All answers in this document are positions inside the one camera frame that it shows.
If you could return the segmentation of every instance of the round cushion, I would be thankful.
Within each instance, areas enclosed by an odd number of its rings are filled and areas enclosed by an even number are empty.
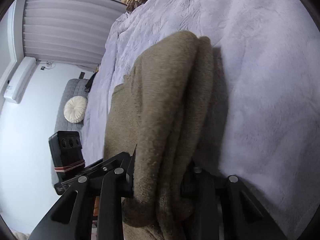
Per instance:
[[[64,106],[64,117],[71,123],[81,122],[87,108],[87,99],[82,96],[70,98]]]

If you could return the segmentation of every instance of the camera lens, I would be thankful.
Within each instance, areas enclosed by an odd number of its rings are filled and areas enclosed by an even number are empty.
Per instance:
[[[72,139],[72,138],[69,139],[69,145],[70,145],[71,147],[73,147],[73,139]]]
[[[63,148],[66,148],[67,147],[67,143],[66,143],[66,140],[65,139],[62,139],[61,140],[61,145]]]

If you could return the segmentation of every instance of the pleated round pillow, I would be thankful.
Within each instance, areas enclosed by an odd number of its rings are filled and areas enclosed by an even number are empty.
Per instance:
[[[87,99],[82,96],[70,98],[64,106],[64,117],[71,123],[81,122],[87,108]]]

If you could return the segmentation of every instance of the pleated curtain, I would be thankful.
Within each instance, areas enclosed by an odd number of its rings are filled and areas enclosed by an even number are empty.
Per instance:
[[[120,0],[26,0],[24,54],[95,69],[125,7]]]

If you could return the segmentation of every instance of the gray quilted couch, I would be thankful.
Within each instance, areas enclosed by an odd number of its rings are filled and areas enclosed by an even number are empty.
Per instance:
[[[88,92],[84,91],[85,85],[87,82],[88,82],[88,79],[77,79],[77,78],[70,79],[68,81],[60,101],[54,132],[81,130],[83,126],[83,122],[80,122],[80,123],[68,122],[63,115],[63,109],[66,102],[72,97],[75,97],[75,96],[83,96],[85,98],[88,97]]]

